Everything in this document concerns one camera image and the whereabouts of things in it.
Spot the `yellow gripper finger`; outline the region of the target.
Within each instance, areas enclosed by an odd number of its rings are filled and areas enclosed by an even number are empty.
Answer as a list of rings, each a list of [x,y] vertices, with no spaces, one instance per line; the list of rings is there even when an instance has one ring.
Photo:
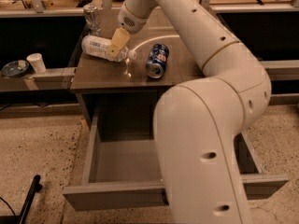
[[[116,58],[121,50],[126,46],[130,39],[130,34],[124,28],[118,28],[115,30],[112,36],[110,45],[108,46],[107,55],[111,58]]]

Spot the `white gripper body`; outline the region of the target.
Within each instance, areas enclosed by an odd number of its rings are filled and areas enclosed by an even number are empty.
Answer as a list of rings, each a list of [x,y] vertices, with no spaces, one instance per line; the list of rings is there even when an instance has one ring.
[[[140,5],[123,3],[118,15],[118,23],[131,35],[140,32],[148,20],[148,9]]]

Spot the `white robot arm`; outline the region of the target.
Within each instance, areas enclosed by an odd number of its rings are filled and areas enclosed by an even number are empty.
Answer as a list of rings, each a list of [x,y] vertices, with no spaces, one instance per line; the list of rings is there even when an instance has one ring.
[[[160,7],[203,72],[155,106],[154,142],[177,224],[252,224],[234,140],[265,111],[270,78],[261,63],[194,0],[125,0],[119,25],[138,33]]]

